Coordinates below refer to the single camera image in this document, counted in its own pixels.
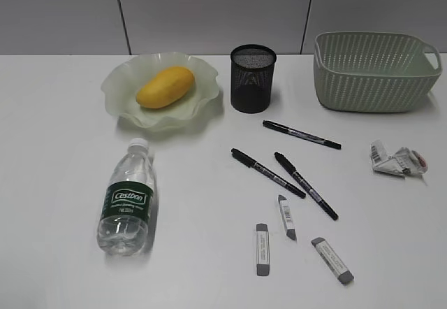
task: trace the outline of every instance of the eraser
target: eraser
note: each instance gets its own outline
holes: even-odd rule
[[[293,224],[291,209],[288,206],[286,197],[278,196],[279,209],[281,211],[282,222],[284,223],[284,229],[286,236],[292,240],[296,240],[295,225]]]
[[[352,275],[326,239],[318,237],[311,241],[311,243],[323,258],[324,262],[328,265],[330,270],[343,285],[347,285],[354,280],[354,275]]]
[[[258,276],[270,274],[268,227],[264,223],[256,224],[256,274]]]

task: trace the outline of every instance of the yellow mango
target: yellow mango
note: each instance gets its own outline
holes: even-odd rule
[[[164,108],[182,98],[194,84],[194,74],[182,66],[171,66],[156,74],[137,93],[145,108]]]

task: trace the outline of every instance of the marker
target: marker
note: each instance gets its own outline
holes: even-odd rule
[[[304,139],[307,141],[311,141],[313,143],[318,143],[323,146],[335,148],[336,150],[341,150],[341,148],[342,148],[342,145],[340,145],[339,143],[334,143],[333,141],[329,141],[329,140],[320,138],[318,136],[313,136],[311,134],[298,131],[297,129],[292,129],[290,127],[278,124],[277,122],[271,122],[269,120],[264,120],[263,126],[267,127],[268,129],[274,129],[275,131],[288,134],[289,136],[296,136],[298,138],[301,138],[301,139]]]
[[[293,225],[291,209],[288,206],[286,197],[278,196],[279,209],[281,210],[282,222],[286,229],[286,236],[292,240],[296,240],[295,225]]]
[[[271,170],[267,169],[262,164],[255,161],[248,155],[242,153],[240,150],[233,148],[231,150],[231,154],[236,160],[238,160],[239,162],[242,162],[245,166],[247,166],[249,168],[255,168],[259,173],[267,176],[269,179],[275,181],[277,184],[286,188],[288,191],[294,193],[295,195],[301,197],[302,199],[306,197],[306,194],[304,192],[302,192],[301,190],[299,190],[297,187],[295,187],[291,183],[287,182],[285,179],[281,178],[277,174],[273,173]]]
[[[337,253],[334,252],[325,238],[315,238],[311,243],[343,285],[347,285],[350,281],[354,280],[354,275],[352,275],[346,265],[343,264],[343,261],[339,258]]]
[[[268,243],[267,224],[256,224],[256,274],[270,274],[270,246]]]
[[[287,173],[291,174],[296,182],[308,193],[317,204],[333,219],[338,220],[338,215],[335,211],[326,203],[326,201],[310,186],[309,183],[296,171],[296,168],[290,163],[289,160],[283,156],[283,154],[275,152],[274,158],[286,169]]]

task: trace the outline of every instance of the black mesh pencil cup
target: black mesh pencil cup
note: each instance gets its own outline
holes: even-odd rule
[[[231,52],[231,105],[243,113],[259,113],[270,105],[277,56],[263,45],[241,45]]]

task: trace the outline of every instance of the table surface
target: table surface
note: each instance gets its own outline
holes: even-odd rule
[[[0,57],[0,308],[445,308],[447,75],[418,110],[334,112],[317,101],[312,56],[280,56],[272,103],[229,103],[230,59],[203,57],[222,95],[181,131],[146,134],[109,116],[100,85],[126,56]],[[447,55],[443,56],[447,65]],[[273,120],[343,145],[262,127]],[[147,253],[106,256],[96,226],[131,138],[155,153],[159,202]],[[419,151],[420,178],[373,173],[369,145]],[[338,213],[331,220],[230,155],[239,148],[288,178],[283,152]],[[284,233],[289,200],[297,242]],[[254,227],[270,230],[271,273],[256,276]],[[311,245],[324,237],[355,276],[339,283]]]

